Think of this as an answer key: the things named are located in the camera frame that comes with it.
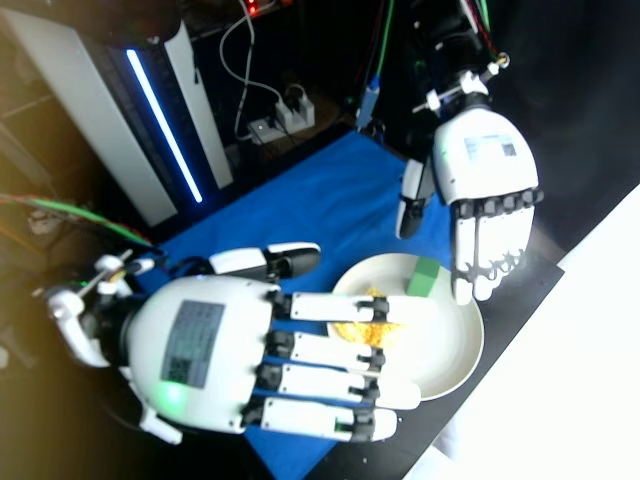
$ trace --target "blue connector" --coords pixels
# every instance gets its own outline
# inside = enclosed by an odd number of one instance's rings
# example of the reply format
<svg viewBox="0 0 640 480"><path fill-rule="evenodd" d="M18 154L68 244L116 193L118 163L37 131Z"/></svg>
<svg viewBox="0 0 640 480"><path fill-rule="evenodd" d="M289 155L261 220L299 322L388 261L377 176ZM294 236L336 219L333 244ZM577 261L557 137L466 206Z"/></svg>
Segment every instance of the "blue connector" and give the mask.
<svg viewBox="0 0 640 480"><path fill-rule="evenodd" d="M380 76L376 74L371 78L367 89L362 95L360 109L356 116L356 128L361 129L369 125L371 116L373 115L373 109L376 108L378 95L380 95Z"/></svg>

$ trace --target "white light bar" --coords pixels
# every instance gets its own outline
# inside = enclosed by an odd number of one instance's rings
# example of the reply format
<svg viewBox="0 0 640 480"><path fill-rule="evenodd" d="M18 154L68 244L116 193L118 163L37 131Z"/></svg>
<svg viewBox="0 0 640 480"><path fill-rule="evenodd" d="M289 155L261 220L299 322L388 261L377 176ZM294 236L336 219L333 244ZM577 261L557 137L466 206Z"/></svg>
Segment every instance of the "white light bar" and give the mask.
<svg viewBox="0 0 640 480"><path fill-rule="evenodd" d="M173 156L178 163L178 167L180 167L180 171L184 176L184 179L187 181L187 185L189 185L189 189L191 190L191 194L196 202L202 202L202 195L200 195L200 190L198 190L198 186L196 185L191 172L189 171L189 167L187 166L187 162L182 156L182 152L180 151L180 147L178 147L178 143L176 142L175 137L173 136L173 132L169 128L169 124L167 123L167 119L160 108L160 104L158 103L158 99L156 98L156 94L153 93L153 89L151 88L151 84L149 83L149 79L147 78L147 74L144 72L142 68L142 64L140 63L140 59L138 58L138 54L135 50L127 50L127 58L129 59L129 63L133 68L133 71L136 74L138 79L138 83L142 87L142 91L144 92L145 97L147 97L147 101L151 106L151 110L153 111L156 120L158 121L158 125L160 125L160 129L164 134L164 137L167 139L167 143L169 144L169 148L173 153Z"/></svg>

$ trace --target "robotic arm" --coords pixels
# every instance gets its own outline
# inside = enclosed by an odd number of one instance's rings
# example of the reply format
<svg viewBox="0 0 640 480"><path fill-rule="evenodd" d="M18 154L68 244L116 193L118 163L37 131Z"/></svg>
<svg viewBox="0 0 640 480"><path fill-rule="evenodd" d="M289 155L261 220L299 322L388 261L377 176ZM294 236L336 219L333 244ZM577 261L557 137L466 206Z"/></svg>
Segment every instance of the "robotic arm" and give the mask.
<svg viewBox="0 0 640 480"><path fill-rule="evenodd" d="M395 432L390 408L420 403L417 385L385 375L381 349L272 330L272 320L405 323L429 308L428 299L284 293L266 280L319 261L317 245L298 243L214 255L209 265L225 275L178 278L131 301L122 274L147 271L154 260L129 255L103 257L89 288L55 289L47 305L80 362L119 368L142 403L143 430L170 443L181 441L181 427L242 433L248 425L374 441ZM87 310L90 289L109 308ZM116 327L95 328L96 318Z"/></svg>
<svg viewBox="0 0 640 480"><path fill-rule="evenodd" d="M480 63L484 50L478 39L484 27L471 3L460 0L454 14L458 22L447 17L437 28L429 27L439 32L427 41L431 58L443 60L448 70L432 78L441 87L429 90L413 114L431 111L439 125L425 160L407 163L396 226L399 238L413 235L437 186L451 206L452 290L461 305L472 297L487 300L520 264L534 207L543 198L526 140L489 106L487 82L508 66L509 58L501 53Z"/></svg>

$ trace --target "green block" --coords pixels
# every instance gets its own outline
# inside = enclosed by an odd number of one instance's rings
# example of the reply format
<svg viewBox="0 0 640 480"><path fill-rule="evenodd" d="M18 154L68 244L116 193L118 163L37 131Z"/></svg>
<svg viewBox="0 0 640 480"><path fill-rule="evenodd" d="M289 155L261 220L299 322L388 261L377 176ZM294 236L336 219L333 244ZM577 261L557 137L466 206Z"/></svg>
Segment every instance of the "green block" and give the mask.
<svg viewBox="0 0 640 480"><path fill-rule="evenodd" d="M407 295L412 297L428 297L433 284L438 278L440 264L432 258L420 257L416 269L409 281Z"/></svg>

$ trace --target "white plate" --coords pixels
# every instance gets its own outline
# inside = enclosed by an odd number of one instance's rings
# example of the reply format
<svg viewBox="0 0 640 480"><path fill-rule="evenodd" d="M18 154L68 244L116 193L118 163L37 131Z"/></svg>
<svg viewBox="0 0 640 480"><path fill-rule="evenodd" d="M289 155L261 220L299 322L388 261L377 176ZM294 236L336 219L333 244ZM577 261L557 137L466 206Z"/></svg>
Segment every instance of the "white plate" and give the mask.
<svg viewBox="0 0 640 480"><path fill-rule="evenodd" d="M334 293L365 294L370 287L384 295L405 295L418 257L389 253L367 258L345 273ZM456 304L451 294L451 273L440 267L429 293L433 310L419 327L411 327L392 347L385 348L385 374L409 378L420 386L422 400L452 392L473 373L484 345L482 315L475 301ZM330 337L342 338L327 326Z"/></svg>

